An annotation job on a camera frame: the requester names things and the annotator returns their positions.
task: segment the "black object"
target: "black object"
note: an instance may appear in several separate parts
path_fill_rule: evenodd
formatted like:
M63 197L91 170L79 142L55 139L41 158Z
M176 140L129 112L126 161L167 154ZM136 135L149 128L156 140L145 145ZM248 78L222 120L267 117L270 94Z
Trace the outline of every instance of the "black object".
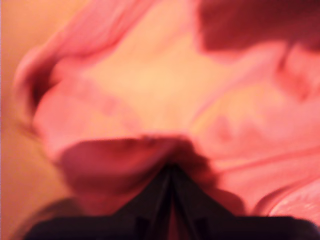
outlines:
M112 216L41 222L24 240L166 240L174 204L181 240L320 240L317 226L292 217L236 217L178 166L166 166Z

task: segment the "pink blanket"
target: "pink blanket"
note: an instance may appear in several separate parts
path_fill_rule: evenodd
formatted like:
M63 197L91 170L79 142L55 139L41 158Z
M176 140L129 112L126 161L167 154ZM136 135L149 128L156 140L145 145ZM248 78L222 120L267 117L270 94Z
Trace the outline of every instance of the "pink blanket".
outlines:
M14 87L90 215L176 162L234 214L320 225L317 0L93 0Z

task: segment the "wrinkled cloth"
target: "wrinkled cloth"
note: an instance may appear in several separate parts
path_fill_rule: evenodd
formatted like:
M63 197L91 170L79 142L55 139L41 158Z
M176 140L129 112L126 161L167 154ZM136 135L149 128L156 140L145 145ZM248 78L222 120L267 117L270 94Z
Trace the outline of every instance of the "wrinkled cloth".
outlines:
M320 225L317 0L93 0L14 90L89 215L178 163L234 214Z

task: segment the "pink fabric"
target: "pink fabric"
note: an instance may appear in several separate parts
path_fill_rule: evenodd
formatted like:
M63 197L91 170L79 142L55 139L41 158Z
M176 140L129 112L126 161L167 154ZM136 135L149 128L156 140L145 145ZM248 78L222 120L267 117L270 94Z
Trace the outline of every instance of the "pink fabric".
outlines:
M319 23L316 0L93 0L15 90L88 214L175 159L235 214L320 225Z

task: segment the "orange background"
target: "orange background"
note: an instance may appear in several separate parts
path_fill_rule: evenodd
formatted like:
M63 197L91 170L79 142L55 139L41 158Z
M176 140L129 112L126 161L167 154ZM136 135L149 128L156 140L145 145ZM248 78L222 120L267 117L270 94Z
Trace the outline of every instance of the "orange background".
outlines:
M40 144L19 125L12 94L15 70L88 0L1 1L1 239L33 213L69 195Z

